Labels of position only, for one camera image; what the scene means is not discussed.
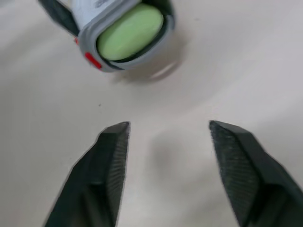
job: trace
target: green foam pad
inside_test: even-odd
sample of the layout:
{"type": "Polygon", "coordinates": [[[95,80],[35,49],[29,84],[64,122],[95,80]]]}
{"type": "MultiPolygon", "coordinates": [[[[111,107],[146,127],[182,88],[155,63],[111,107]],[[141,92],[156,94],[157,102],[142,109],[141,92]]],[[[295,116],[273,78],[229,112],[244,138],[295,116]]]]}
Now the green foam pad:
{"type": "Polygon", "coordinates": [[[140,3],[99,36],[97,50],[102,57],[111,61],[128,58],[155,38],[163,20],[157,8],[140,3]]]}

